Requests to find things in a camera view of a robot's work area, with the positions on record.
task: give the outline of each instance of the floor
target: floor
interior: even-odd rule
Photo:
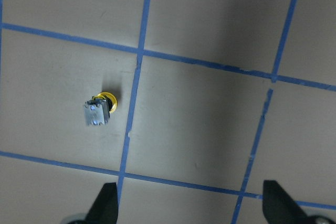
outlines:
[[[264,179],[336,219],[335,0],[0,3],[2,223],[66,224],[117,182],[118,224],[263,224]]]

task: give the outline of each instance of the small electronic device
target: small electronic device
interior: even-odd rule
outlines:
[[[117,109],[117,99],[109,92],[101,92],[92,97],[84,105],[84,113],[87,125],[107,124],[110,114]]]

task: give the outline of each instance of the yellow ring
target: yellow ring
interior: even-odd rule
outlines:
[[[107,97],[108,99],[112,101],[112,108],[110,110],[110,113],[113,113],[117,109],[117,105],[118,105],[116,97],[109,92],[101,92],[96,95],[96,97],[100,97],[100,96]]]

